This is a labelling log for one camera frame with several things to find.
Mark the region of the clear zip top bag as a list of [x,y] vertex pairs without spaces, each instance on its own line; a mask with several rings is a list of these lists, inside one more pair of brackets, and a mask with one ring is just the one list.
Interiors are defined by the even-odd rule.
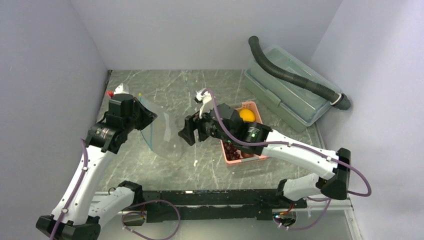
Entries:
[[141,94],[138,100],[147,110],[157,115],[155,120],[141,131],[150,150],[164,159],[179,160],[183,155],[183,144],[178,136],[175,116]]

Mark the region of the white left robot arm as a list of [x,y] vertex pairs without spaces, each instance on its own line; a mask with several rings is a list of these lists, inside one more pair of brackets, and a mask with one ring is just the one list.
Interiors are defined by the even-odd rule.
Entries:
[[91,204],[102,176],[129,133],[144,130],[157,117],[133,95],[115,93],[101,120],[81,140],[82,157],[67,190],[51,214],[39,217],[36,229],[51,240],[96,240],[101,228],[119,211],[139,209],[145,200],[143,187],[127,180],[112,195]]

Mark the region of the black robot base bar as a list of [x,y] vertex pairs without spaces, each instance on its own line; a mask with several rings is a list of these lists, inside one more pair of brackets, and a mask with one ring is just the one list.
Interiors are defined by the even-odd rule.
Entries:
[[144,211],[148,223],[181,220],[271,220],[278,211],[305,209],[307,202],[290,202],[274,189],[145,190],[124,211]]

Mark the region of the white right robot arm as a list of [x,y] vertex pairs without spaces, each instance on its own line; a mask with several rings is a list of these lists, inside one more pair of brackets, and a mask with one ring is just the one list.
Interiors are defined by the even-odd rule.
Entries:
[[239,112],[227,104],[203,114],[188,115],[178,135],[190,146],[211,137],[232,144],[243,153],[284,160],[309,170],[311,173],[307,176],[279,182],[275,200],[282,208],[318,194],[335,200],[345,200],[348,196],[350,150],[310,146],[267,125],[244,121]]

